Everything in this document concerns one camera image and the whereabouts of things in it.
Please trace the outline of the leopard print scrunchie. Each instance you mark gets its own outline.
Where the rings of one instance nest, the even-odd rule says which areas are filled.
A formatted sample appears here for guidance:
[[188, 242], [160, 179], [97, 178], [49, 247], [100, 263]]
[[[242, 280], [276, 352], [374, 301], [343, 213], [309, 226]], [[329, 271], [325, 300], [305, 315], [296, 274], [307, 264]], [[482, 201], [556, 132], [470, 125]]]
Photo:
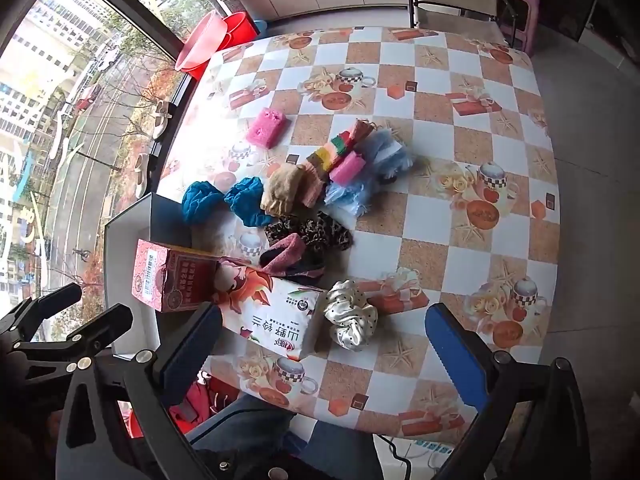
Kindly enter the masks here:
[[352, 247], [352, 232], [323, 211], [305, 218], [289, 214], [270, 223], [264, 232], [270, 245], [284, 240], [290, 234], [297, 234], [306, 247], [317, 255], [329, 250], [344, 252]]

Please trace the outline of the red patterned carton box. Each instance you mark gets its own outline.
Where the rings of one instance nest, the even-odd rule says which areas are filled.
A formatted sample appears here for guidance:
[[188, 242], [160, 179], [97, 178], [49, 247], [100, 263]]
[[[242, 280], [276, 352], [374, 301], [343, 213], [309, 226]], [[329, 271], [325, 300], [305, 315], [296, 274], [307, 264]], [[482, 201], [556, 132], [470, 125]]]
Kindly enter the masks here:
[[138, 240], [131, 293], [160, 313], [194, 310], [212, 299], [218, 266], [206, 252]]

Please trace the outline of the white polka dot scrunchie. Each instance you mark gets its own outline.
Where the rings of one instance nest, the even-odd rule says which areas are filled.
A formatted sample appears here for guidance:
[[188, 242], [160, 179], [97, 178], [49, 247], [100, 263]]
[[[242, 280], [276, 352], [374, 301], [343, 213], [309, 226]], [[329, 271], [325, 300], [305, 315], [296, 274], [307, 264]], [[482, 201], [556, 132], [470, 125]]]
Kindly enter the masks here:
[[378, 309], [352, 280], [336, 282], [326, 293], [323, 315], [332, 340], [345, 350], [361, 351], [378, 327]]

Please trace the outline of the pink and black sock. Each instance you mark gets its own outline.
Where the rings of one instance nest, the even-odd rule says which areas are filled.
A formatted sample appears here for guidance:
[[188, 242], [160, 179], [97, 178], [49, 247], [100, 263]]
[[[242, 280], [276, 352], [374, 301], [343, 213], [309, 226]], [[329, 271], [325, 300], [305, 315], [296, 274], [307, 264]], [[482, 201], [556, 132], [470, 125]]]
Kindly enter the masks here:
[[259, 266], [275, 278], [315, 285], [324, 274], [324, 260], [309, 249], [297, 234], [288, 234], [271, 245], [259, 257]]

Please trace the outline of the red stool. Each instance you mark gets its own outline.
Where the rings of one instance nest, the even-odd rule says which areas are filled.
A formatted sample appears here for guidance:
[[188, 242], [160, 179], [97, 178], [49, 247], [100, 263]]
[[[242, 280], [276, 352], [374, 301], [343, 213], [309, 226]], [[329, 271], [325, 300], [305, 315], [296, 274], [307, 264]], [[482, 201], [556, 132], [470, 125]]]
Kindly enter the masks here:
[[169, 415], [183, 434], [206, 422], [236, 400], [240, 390], [201, 370], [186, 396], [169, 408]]

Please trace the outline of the checkered patterned tablecloth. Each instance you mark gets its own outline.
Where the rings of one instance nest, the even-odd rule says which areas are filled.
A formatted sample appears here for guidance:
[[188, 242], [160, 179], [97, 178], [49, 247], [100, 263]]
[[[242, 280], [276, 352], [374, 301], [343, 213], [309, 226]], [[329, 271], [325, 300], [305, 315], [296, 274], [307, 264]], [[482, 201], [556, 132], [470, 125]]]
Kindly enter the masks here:
[[[263, 108], [288, 118], [276, 146], [249, 144]], [[488, 347], [536, 362], [558, 272], [560, 206], [544, 102], [529, 57], [451, 32], [355, 27], [300, 32], [215, 53], [160, 178], [180, 200], [195, 181], [226, 190], [297, 164], [357, 119], [389, 128], [413, 167], [356, 218], [330, 215], [352, 247], [324, 281], [354, 280], [381, 318], [361, 351], [328, 335], [297, 387], [276, 357], [226, 333], [208, 360], [229, 386], [326, 422], [392, 437], [456, 442], [475, 412], [424, 332], [443, 302]]]

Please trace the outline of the beige knit sock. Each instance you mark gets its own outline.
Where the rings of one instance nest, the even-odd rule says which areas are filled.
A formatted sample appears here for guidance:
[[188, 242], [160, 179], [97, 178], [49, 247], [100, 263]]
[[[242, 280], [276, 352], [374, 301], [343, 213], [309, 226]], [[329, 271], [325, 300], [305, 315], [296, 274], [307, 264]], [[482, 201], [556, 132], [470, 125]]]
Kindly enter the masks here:
[[262, 211], [273, 217], [290, 214], [303, 176], [304, 170], [297, 165], [280, 166], [265, 184], [260, 201]]

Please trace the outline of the pink sponge block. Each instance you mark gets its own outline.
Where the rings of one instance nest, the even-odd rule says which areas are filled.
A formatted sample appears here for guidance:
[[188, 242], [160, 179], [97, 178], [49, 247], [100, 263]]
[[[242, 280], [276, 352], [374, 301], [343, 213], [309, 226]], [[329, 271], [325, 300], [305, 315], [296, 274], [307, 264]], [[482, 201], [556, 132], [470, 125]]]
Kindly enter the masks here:
[[288, 124], [288, 118], [272, 108], [263, 108], [247, 130], [246, 140], [249, 144], [269, 150], [276, 146]]

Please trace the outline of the pink plastic basin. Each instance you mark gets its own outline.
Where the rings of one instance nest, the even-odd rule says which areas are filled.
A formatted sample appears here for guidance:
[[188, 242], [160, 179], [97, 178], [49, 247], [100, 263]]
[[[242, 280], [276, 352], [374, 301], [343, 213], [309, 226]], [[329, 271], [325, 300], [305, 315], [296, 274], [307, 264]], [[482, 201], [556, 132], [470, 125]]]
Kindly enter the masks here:
[[178, 54], [175, 69], [186, 72], [207, 63], [230, 39], [227, 22], [216, 12], [205, 14], [195, 26]]

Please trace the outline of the light blue fluffy cloth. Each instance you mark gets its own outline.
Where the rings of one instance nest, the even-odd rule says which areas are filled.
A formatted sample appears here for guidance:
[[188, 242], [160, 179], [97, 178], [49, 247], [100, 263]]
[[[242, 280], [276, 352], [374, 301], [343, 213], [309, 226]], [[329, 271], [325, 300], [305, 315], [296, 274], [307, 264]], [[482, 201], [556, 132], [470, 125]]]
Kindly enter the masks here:
[[389, 128], [370, 133], [356, 145], [352, 154], [363, 159], [363, 168], [345, 185], [331, 181], [324, 192], [323, 203], [359, 218], [369, 211], [373, 196], [384, 185], [395, 182], [411, 169], [414, 156]]

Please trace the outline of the grey white storage box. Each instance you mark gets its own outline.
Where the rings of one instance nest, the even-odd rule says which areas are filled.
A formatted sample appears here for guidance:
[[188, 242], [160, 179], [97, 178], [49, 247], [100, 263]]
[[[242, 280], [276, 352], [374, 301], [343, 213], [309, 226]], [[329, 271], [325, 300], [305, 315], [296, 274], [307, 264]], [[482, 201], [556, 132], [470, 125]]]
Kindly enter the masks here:
[[143, 349], [155, 350], [162, 338], [186, 322], [188, 312], [158, 314], [131, 293], [134, 256], [139, 240], [189, 247], [191, 231], [182, 224], [181, 205], [149, 193], [116, 214], [104, 230], [105, 305], [124, 304], [134, 320], [130, 330], [112, 344], [115, 353], [131, 358]]

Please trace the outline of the white shoe far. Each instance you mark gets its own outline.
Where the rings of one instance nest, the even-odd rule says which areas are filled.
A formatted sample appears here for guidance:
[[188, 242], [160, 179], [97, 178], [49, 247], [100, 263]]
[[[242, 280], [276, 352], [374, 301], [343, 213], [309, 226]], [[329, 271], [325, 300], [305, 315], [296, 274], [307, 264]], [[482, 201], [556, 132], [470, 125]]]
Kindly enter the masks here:
[[152, 116], [154, 118], [154, 126], [152, 131], [153, 140], [157, 140], [163, 135], [168, 122], [172, 118], [173, 106], [174, 104], [169, 101], [158, 101], [156, 103], [156, 107], [154, 108], [154, 112], [152, 113]]

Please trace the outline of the striped pink knit sock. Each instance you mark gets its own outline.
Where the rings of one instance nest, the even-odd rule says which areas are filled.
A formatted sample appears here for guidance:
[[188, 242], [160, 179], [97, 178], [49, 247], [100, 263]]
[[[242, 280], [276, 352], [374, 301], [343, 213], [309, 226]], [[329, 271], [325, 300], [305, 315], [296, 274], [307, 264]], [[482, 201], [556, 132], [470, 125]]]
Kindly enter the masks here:
[[303, 171], [296, 192], [296, 200], [312, 208], [320, 197], [330, 172], [335, 169], [363, 141], [376, 125], [367, 119], [357, 119], [352, 128], [334, 136], [312, 152], [298, 168]]

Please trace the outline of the white shoe near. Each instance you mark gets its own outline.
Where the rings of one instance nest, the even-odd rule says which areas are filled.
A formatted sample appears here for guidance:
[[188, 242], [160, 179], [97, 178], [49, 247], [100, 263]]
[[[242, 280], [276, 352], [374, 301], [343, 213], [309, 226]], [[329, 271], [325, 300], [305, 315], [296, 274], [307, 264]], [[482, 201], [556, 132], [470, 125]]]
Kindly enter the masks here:
[[134, 176], [136, 177], [136, 185], [134, 186], [134, 197], [137, 200], [146, 193], [149, 184], [149, 158], [146, 153], [141, 153], [134, 165]]

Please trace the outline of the white floral package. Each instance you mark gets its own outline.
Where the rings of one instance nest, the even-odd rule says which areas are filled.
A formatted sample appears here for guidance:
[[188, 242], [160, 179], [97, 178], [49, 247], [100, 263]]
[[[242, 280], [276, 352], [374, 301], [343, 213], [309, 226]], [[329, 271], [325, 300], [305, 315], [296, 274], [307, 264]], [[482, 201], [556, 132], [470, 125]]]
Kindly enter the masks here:
[[213, 303], [222, 325], [278, 356], [299, 361], [314, 351], [326, 292], [219, 259]]

